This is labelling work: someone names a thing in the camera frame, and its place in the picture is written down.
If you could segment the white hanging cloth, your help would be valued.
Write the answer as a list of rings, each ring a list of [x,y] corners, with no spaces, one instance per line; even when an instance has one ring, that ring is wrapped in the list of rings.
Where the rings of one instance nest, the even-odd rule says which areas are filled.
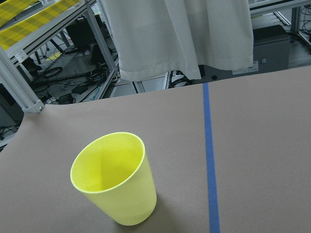
[[[180,70],[200,79],[200,65],[220,70],[253,64],[246,0],[103,0],[121,78],[139,82]]]

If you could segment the yellow plastic cup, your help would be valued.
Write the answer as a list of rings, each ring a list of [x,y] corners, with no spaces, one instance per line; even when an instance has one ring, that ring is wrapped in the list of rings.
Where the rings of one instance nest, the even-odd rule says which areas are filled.
[[[157,202],[156,188],[143,141],[116,132],[87,145],[75,158],[72,185],[117,223],[145,221]]]

